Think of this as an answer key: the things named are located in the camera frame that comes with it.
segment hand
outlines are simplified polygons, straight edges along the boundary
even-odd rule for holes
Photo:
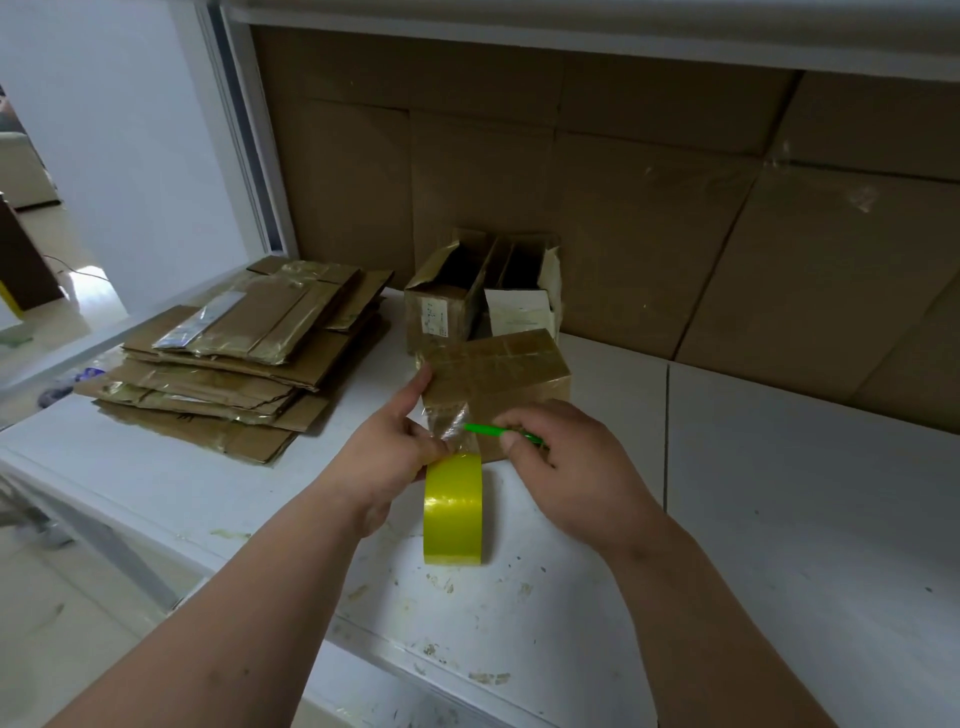
[[[449,448],[407,415],[433,372],[424,364],[405,387],[350,435],[318,481],[333,488],[357,509],[363,536],[390,515],[390,504],[430,463],[447,457]]]
[[[646,556],[664,547],[672,521],[603,424],[557,400],[508,410],[494,422],[532,432],[550,448],[544,460],[519,433],[500,436],[543,515],[568,536],[608,560]]]

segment yellow tape roll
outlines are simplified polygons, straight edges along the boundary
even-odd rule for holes
[[[483,475],[480,455],[452,455],[426,469],[423,561],[479,564],[483,550]]]

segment right hand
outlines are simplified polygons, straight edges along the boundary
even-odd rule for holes
[[[671,519],[602,423],[558,400],[508,410],[494,422],[532,432],[550,448],[544,459],[519,433],[500,436],[543,515],[568,536],[608,560],[666,548]]]

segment white table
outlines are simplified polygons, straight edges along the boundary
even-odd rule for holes
[[[960,438],[670,368],[667,512],[845,728],[960,724]]]
[[[388,292],[382,310],[394,325],[323,432],[300,437],[272,467],[121,425],[71,396],[0,433],[0,470],[55,511],[65,504],[212,574],[241,534],[310,482],[413,373],[400,294]],[[623,440],[659,497],[666,362],[569,336],[561,348],[574,401]],[[461,725],[471,716],[515,726],[656,725],[633,626],[606,567],[545,520],[508,463],[485,466],[485,482],[487,565],[423,564],[421,484],[397,500],[350,568],[327,640],[403,680],[325,645],[305,697],[356,724],[406,725],[434,713],[443,714],[436,724],[448,721],[451,708],[410,693],[412,684],[452,700]],[[85,534],[94,545],[108,538],[96,530]]]

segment cable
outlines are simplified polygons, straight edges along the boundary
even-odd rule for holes
[[[43,257],[48,257],[48,258],[50,258],[51,260],[55,260],[57,263],[59,263],[60,265],[62,265],[64,268],[66,268],[68,271],[70,271],[71,273],[76,273],[78,276],[90,276],[92,279],[106,280],[107,283],[110,282],[109,280],[105,279],[103,276],[98,276],[98,275],[95,274],[95,273],[84,273],[83,271],[78,271],[76,268],[71,268],[69,265],[67,265],[66,263],[64,263],[62,260],[60,260],[60,259],[59,259],[58,257],[56,257],[55,255],[48,255],[48,254],[46,254],[46,253],[44,253],[44,254],[42,254],[42,255],[43,255]]]

